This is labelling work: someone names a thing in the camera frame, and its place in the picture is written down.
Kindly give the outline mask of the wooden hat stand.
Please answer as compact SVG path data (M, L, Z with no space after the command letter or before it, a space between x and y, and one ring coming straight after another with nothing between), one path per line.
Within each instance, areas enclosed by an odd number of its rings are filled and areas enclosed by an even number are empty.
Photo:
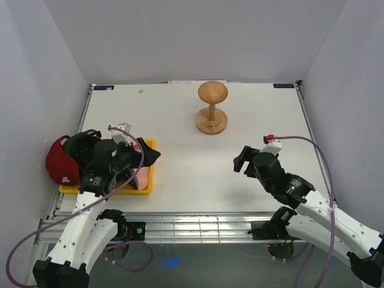
M198 89L199 98L208 104L201 109L195 117L195 125L203 134L220 134L227 127L227 116L217 104L222 103L228 96L227 87L218 81L208 81L200 85Z

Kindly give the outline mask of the yellow plastic tray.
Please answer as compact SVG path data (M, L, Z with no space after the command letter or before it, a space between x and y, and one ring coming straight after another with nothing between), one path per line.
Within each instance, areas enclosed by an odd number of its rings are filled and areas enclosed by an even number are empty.
M146 144L152 148L156 149L156 141L155 139L144 139ZM128 170L126 174L122 174L122 176L119 176L120 178L117 184L115 185L114 189L112 191L115 191L120 186L122 186L127 180L128 176L133 174L134 170ZM154 165L151 167L142 167L138 174L135 176L135 178L124 188L120 189L116 194L117 195L147 195L152 190L153 185L153 175L154 175ZM75 186L65 186L60 185L59 186L59 192L63 194L77 194L78 190L80 188L79 185Z

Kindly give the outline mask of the red baseball cap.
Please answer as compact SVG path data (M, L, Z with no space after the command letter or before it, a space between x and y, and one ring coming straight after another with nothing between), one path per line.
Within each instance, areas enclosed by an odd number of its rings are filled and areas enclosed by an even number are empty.
M80 184L80 170L77 162L64 151L64 143L69 138L68 135L58 138L46 155L46 170L51 180L63 186Z

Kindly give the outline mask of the dark green baseball cap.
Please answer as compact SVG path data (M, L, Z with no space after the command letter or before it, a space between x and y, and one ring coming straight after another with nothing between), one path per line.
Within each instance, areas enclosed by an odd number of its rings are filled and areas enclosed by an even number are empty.
M66 154L75 158L83 153L90 153L97 142L101 140L101 131L89 129L71 136L64 144Z

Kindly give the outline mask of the aluminium frame rail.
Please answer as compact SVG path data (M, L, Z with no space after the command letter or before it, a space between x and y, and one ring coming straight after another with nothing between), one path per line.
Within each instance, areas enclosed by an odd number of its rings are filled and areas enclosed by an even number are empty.
M129 222L144 222L149 244L247 244L252 222L262 225L272 214L248 215L127 215Z

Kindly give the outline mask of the pink baseball cap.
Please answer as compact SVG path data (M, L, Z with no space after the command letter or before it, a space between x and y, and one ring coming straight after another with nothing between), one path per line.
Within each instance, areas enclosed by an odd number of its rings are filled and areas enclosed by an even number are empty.
M133 142L131 144L133 145L135 151L140 152L137 144L133 144ZM136 170L137 169L128 168L125 171L127 178L129 179ZM144 190L149 185L149 168L142 167L135 175L135 177L130 181L130 185L135 190Z

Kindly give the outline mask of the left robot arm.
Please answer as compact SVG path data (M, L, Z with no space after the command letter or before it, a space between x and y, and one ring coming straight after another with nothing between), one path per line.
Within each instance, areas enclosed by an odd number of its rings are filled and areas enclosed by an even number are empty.
M88 287L99 255L116 248L110 241L124 247L130 241L138 242L124 213L105 207L106 196L121 172L150 167L160 155L142 138L135 144L112 139L95 144L71 218L46 259L37 260L32 269L38 287Z

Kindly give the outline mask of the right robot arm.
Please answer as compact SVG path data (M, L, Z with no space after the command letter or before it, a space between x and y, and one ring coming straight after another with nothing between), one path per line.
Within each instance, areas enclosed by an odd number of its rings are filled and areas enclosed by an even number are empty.
M321 242L334 251L348 248L345 256L355 276L372 287L383 284L383 234L373 230L330 203L313 184L287 173L278 160L279 148L267 145L261 150L245 146L234 158L234 171L245 162L245 175L256 178L266 192L283 204L291 219L280 217L271 223L272 234L285 238L297 226L301 239Z

